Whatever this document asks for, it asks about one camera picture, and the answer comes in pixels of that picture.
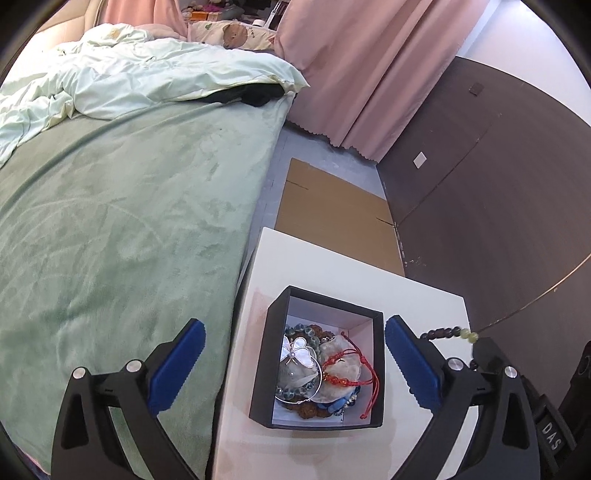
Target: brown wardrobe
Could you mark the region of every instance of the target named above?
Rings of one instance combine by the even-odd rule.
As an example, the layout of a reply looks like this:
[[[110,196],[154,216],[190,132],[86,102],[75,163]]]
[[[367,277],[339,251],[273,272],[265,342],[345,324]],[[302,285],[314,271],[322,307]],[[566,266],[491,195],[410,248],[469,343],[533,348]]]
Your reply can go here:
[[[378,171],[407,277],[463,296],[472,329],[559,404],[591,340],[591,127],[456,57]]]

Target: black box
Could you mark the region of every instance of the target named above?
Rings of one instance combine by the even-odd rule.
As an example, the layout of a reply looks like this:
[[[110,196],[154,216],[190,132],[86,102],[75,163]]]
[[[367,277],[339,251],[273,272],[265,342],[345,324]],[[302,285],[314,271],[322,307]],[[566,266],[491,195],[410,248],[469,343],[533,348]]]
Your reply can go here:
[[[316,324],[335,334],[341,331],[357,344],[379,379],[377,401],[367,419],[359,416],[365,411],[372,395],[372,386],[364,385],[354,406],[340,417],[302,419],[275,399],[281,345],[286,326],[296,323]],[[362,367],[360,380],[371,379]],[[288,430],[351,430],[375,428],[384,419],[384,315],[352,303],[287,287],[267,310],[267,320],[261,341],[258,367],[249,417],[272,429]]]

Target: green blanket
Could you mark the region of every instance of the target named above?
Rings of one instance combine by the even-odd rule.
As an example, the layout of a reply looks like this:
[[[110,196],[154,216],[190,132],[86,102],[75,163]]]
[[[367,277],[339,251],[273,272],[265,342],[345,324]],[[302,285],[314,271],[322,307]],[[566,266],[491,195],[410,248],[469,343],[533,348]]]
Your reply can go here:
[[[291,101],[81,116],[0,170],[0,420],[45,470],[72,370],[117,371],[196,317],[205,350],[159,418],[203,477],[251,215]]]

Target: black cloth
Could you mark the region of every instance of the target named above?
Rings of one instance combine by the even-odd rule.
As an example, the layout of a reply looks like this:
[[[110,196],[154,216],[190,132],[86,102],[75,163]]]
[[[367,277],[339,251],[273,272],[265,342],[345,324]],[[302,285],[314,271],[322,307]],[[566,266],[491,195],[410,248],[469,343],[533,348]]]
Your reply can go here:
[[[277,83],[250,83],[220,90],[200,100],[206,103],[228,103],[240,99],[247,105],[263,106],[269,100],[281,98],[284,95],[283,87]]]

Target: blue gripper pad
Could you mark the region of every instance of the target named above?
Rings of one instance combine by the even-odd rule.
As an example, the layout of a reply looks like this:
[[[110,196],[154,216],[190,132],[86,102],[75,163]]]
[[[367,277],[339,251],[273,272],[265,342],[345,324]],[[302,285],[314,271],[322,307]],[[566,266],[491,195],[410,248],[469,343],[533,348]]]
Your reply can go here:
[[[441,407],[445,361],[437,347],[417,338],[399,315],[386,322],[384,339],[419,406],[435,414]]]
[[[168,348],[170,351],[158,369],[151,373],[148,409],[152,416],[155,417],[173,405],[204,347],[205,326],[196,319],[191,319],[172,342],[156,347],[153,354],[157,353],[159,348],[163,348],[164,351]]]

